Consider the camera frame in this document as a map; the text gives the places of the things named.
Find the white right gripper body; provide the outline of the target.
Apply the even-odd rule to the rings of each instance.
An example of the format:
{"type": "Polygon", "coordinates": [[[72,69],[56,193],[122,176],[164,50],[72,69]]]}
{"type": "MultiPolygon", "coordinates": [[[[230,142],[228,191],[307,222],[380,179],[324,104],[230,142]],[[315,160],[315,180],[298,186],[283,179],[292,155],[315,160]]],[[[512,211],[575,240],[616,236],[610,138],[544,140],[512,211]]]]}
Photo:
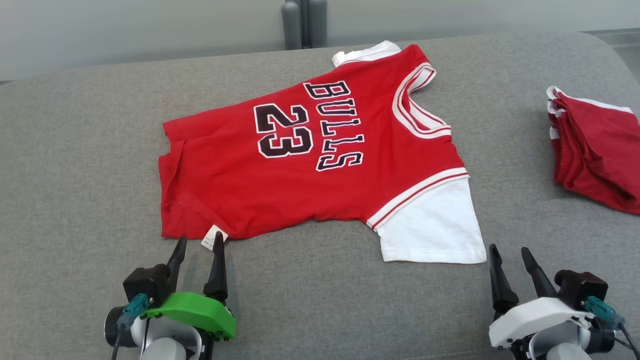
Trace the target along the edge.
{"type": "Polygon", "coordinates": [[[514,346],[517,340],[532,336],[533,347],[549,350],[562,344],[576,344],[587,335],[589,321],[595,315],[575,310],[556,297],[541,297],[508,310],[489,326],[489,340],[494,348],[514,346]]]}

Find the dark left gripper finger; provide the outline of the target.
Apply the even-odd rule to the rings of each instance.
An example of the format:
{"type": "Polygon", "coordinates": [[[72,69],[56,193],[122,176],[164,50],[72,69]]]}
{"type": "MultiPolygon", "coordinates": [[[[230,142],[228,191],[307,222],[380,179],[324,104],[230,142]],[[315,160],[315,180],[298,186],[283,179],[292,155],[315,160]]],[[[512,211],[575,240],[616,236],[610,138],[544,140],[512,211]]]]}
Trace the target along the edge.
{"type": "Polygon", "coordinates": [[[226,253],[224,248],[224,235],[222,231],[215,231],[212,239],[203,240],[206,245],[211,245],[214,255],[208,280],[203,287],[205,296],[225,304],[228,297],[226,253]]]}
{"type": "Polygon", "coordinates": [[[170,258],[166,264],[167,268],[169,269],[167,284],[171,293],[176,291],[176,287],[178,285],[179,269],[183,260],[185,259],[187,242],[187,237],[183,235],[178,240],[176,246],[174,247],[173,253],[170,255],[170,258]]]}

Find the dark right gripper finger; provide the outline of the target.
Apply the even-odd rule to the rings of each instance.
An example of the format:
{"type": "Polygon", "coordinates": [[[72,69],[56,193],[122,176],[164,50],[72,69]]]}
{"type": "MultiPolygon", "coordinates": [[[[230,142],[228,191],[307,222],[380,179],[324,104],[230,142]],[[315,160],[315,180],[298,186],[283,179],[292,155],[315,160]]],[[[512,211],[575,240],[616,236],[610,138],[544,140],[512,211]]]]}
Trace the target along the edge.
{"type": "Polygon", "coordinates": [[[534,255],[528,247],[523,246],[521,248],[521,256],[525,269],[531,277],[537,298],[558,297],[558,292],[554,285],[551,283],[542,267],[538,264],[537,260],[535,260],[534,255]]]}
{"type": "Polygon", "coordinates": [[[491,295],[495,315],[504,315],[519,305],[518,295],[511,289],[503,270],[503,259],[496,244],[488,248],[491,295]]]}

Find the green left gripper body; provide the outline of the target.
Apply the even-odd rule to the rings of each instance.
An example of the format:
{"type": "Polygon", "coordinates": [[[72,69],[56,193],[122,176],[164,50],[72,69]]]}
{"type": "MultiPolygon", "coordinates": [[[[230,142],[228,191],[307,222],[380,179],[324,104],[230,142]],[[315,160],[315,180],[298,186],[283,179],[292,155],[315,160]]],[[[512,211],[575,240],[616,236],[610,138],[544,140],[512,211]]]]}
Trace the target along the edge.
{"type": "Polygon", "coordinates": [[[237,333],[236,318],[226,305],[195,292],[173,292],[161,306],[148,308],[144,315],[171,319],[220,339],[233,339],[237,333]]]}

